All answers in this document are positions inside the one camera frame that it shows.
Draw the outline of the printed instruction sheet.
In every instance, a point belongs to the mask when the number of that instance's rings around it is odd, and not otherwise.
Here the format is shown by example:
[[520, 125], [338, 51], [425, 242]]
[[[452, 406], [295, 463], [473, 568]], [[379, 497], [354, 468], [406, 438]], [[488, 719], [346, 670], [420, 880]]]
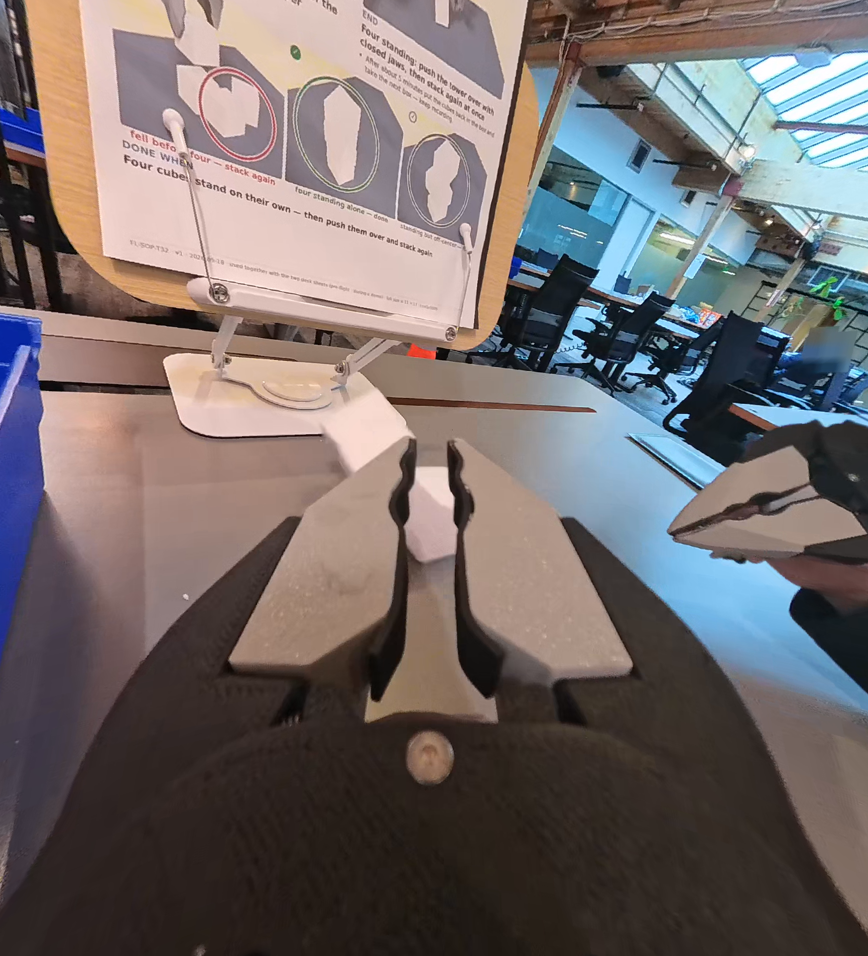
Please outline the printed instruction sheet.
[[530, 2], [80, 2], [102, 248], [473, 328]]

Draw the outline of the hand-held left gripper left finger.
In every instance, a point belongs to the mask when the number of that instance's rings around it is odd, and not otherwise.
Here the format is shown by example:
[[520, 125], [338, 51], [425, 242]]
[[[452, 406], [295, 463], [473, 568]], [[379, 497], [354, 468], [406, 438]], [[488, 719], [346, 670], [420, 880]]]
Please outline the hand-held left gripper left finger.
[[379, 701], [404, 653], [405, 528], [416, 440], [400, 439], [310, 505], [228, 663]]

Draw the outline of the white hard foam cube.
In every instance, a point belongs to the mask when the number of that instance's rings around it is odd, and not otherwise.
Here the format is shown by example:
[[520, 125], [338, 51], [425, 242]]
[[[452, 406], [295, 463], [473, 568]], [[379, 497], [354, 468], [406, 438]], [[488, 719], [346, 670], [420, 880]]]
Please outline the white hard foam cube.
[[456, 553], [455, 498], [446, 467], [421, 466], [415, 470], [409, 493], [409, 517], [405, 525], [408, 551], [421, 564], [452, 557]]
[[346, 476], [414, 433], [379, 391], [347, 400], [321, 421], [322, 435], [331, 446]]

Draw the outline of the white wooden document stand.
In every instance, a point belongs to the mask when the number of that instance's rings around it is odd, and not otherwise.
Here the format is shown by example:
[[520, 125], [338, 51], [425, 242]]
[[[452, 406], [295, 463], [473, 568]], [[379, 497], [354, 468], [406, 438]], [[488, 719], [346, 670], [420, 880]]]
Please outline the white wooden document stand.
[[[84, 44], [79, 4], [75, 1], [25, 2], [32, 47], [38, 99], [42, 111], [46, 168], [50, 197], [57, 218], [71, 244], [92, 269], [113, 286], [134, 298], [156, 305], [184, 309], [192, 307], [183, 291], [182, 276], [166, 269], [128, 264], [106, 257], [102, 252], [86, 83]], [[512, 118], [510, 147], [499, 181], [497, 209], [486, 252], [485, 274], [479, 292], [482, 320], [497, 317], [514, 242], [523, 222], [523, 201], [530, 177], [532, 152], [539, 133], [539, 103], [528, 66], [523, 65]], [[188, 352], [187, 346], [209, 345], [213, 334], [187, 329], [155, 326], [133, 328], [129, 320], [115, 322], [117, 339], [105, 341], [100, 318], [76, 318], [89, 330], [87, 348], [61, 352], [68, 334], [58, 320], [47, 325], [47, 358], [42, 361], [41, 381], [74, 383], [76, 360], [84, 376], [96, 376], [101, 384], [130, 387], [162, 385], [169, 382], [163, 364], [198, 365], [206, 372], [207, 352]], [[395, 364], [402, 356], [388, 353], [374, 370], [386, 386], [385, 398], [392, 404], [465, 409], [498, 409], [519, 412], [554, 412], [551, 403], [529, 403], [542, 396], [543, 387], [488, 376], [485, 367], [467, 367], [440, 362], [433, 370], [423, 369], [416, 360]]]

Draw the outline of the grey flat pouch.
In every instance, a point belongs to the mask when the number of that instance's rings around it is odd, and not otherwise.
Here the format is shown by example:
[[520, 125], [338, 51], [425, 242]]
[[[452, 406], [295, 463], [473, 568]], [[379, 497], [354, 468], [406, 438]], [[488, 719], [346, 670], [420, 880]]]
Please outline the grey flat pouch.
[[726, 470], [725, 466], [673, 435], [631, 433], [627, 439], [697, 490], [707, 487]]

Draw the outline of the black office chair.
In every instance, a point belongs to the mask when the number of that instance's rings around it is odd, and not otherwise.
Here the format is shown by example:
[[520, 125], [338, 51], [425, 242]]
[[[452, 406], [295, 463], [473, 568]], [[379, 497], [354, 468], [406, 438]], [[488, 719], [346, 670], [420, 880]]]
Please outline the black office chair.
[[598, 269], [563, 255], [550, 276], [500, 323], [498, 367], [545, 373]]
[[643, 302], [633, 306], [609, 303], [603, 309], [607, 327], [599, 320], [590, 332], [577, 333], [583, 342], [583, 360], [565, 363], [562, 371], [579, 370], [581, 376], [591, 376], [611, 396], [621, 390], [619, 378], [637, 351], [651, 336], [656, 323], [675, 305], [675, 301], [651, 293]]
[[736, 462], [753, 427], [729, 409], [739, 403], [771, 406], [764, 391], [789, 341], [760, 322], [728, 314], [703, 374], [664, 418], [663, 428], [721, 465]]

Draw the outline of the person's right hand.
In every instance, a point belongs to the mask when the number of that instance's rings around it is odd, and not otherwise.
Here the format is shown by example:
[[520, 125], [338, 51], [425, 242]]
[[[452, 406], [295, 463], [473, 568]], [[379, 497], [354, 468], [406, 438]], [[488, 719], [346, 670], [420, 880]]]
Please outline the person's right hand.
[[851, 615], [868, 608], [868, 563], [848, 565], [814, 556], [767, 561], [796, 587], [820, 595], [836, 612]]

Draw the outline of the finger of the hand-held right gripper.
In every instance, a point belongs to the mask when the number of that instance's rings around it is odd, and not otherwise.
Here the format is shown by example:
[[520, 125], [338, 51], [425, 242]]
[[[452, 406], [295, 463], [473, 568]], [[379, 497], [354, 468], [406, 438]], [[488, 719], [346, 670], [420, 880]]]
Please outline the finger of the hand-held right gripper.
[[780, 448], [726, 469], [679, 512], [667, 532], [676, 536], [769, 513], [776, 502], [794, 500], [808, 487], [807, 457], [795, 447]]
[[671, 527], [677, 543], [728, 558], [799, 556], [810, 546], [866, 533], [851, 511], [818, 495], [758, 495]]

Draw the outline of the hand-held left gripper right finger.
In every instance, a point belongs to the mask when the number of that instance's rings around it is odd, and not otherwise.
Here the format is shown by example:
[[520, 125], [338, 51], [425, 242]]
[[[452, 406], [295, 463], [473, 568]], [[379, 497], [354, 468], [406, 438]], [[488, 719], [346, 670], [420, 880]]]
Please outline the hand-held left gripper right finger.
[[447, 446], [455, 499], [458, 658], [482, 696], [632, 672], [557, 511], [462, 439]]

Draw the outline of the wood-edged background desk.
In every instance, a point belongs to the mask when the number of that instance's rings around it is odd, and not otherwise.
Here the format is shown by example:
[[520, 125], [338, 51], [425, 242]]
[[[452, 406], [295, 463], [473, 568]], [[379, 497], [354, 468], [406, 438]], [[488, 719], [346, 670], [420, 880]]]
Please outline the wood-edged background desk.
[[853, 423], [868, 427], [868, 416], [843, 412], [820, 412], [797, 407], [776, 407], [749, 403], [732, 403], [728, 412], [763, 431], [774, 430], [792, 424], [818, 422], [825, 426]]

